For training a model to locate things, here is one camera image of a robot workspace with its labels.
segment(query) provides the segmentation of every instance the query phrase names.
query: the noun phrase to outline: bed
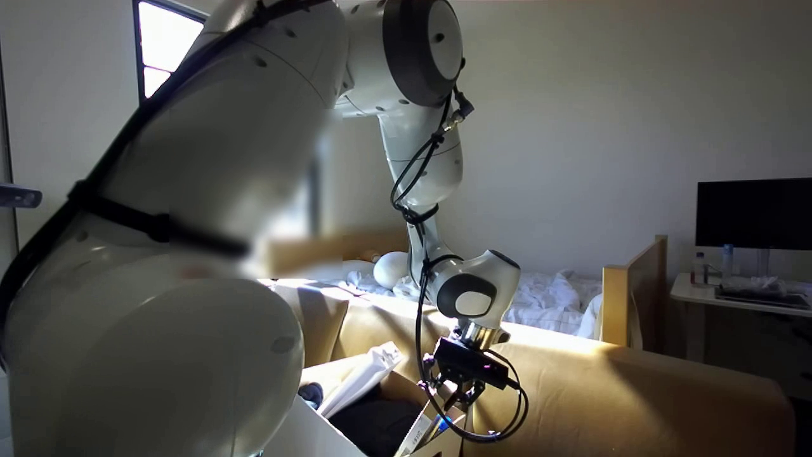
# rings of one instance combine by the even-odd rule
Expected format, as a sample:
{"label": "bed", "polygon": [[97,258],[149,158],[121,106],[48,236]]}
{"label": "bed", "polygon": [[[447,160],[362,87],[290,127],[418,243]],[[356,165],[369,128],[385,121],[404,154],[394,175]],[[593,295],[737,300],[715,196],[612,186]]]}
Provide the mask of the bed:
{"label": "bed", "polygon": [[[295,238],[295,241],[266,241],[263,247],[263,277],[272,281],[295,280],[299,272],[310,266],[343,263],[347,258],[374,260],[388,252],[407,252],[407,233],[385,231],[385,233],[357,233],[357,236],[318,236],[318,238]],[[657,351],[660,344],[660,320],[665,305],[665,263],[668,263],[668,236],[655,236],[640,253],[634,253],[625,263],[606,263],[602,273],[589,280],[589,273],[569,273],[565,280],[578,280],[575,290],[597,290],[597,297],[584,300],[578,316],[593,320],[591,338],[625,344],[625,348],[645,348]],[[532,272],[523,272],[520,291],[527,290],[523,283],[537,281]],[[546,277],[549,283],[560,281],[560,272]],[[504,320],[520,316],[523,302],[532,297],[523,297],[518,291],[516,305],[504,311]],[[361,290],[356,295],[365,295],[365,300],[390,300],[379,297],[375,290]]]}

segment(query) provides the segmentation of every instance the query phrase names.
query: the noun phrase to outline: wooden bed frame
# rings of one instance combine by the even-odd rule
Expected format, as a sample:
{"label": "wooden bed frame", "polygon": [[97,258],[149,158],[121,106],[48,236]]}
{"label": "wooden bed frame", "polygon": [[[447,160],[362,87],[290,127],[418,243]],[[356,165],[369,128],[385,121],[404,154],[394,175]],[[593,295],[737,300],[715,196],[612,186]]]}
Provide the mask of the wooden bed frame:
{"label": "wooden bed frame", "polygon": [[[295,277],[311,263],[343,258],[375,258],[385,252],[407,252],[408,241],[400,231],[361,233],[361,236],[318,236],[295,241],[266,241],[263,266],[270,280]],[[665,307],[668,236],[655,236],[629,263],[608,263],[602,269],[603,311],[602,340],[657,351],[660,320]]]}

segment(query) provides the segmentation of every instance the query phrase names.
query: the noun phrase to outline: window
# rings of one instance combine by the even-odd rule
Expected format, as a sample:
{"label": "window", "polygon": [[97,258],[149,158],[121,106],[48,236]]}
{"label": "window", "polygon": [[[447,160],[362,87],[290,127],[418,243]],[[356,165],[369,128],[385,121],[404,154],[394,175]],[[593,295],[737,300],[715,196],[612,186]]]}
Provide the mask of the window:
{"label": "window", "polygon": [[[205,14],[166,0],[138,0],[141,98],[153,95],[163,81],[177,69]],[[311,165],[295,205],[280,219],[266,236],[304,238],[318,236],[318,165]]]}

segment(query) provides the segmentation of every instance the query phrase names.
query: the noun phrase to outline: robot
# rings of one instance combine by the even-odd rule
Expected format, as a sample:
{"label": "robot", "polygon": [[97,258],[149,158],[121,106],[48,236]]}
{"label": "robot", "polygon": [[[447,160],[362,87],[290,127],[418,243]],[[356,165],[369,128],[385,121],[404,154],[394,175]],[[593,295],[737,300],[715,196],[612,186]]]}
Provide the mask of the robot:
{"label": "robot", "polygon": [[487,348],[518,263],[452,253],[433,220],[461,175],[461,65],[447,0],[226,0],[3,277],[16,452],[221,457],[270,441],[303,335],[237,258],[290,207],[333,116],[380,121],[412,273],[460,316],[440,370],[499,382],[483,370],[499,366]]}

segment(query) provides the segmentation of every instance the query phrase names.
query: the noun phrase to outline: computer monitor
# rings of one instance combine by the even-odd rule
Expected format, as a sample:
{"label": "computer monitor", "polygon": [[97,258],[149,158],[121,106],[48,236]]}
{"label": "computer monitor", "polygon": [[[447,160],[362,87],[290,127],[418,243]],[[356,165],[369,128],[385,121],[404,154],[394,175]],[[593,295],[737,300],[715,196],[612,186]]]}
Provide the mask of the computer monitor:
{"label": "computer monitor", "polygon": [[696,247],[812,252],[812,178],[697,182]]}

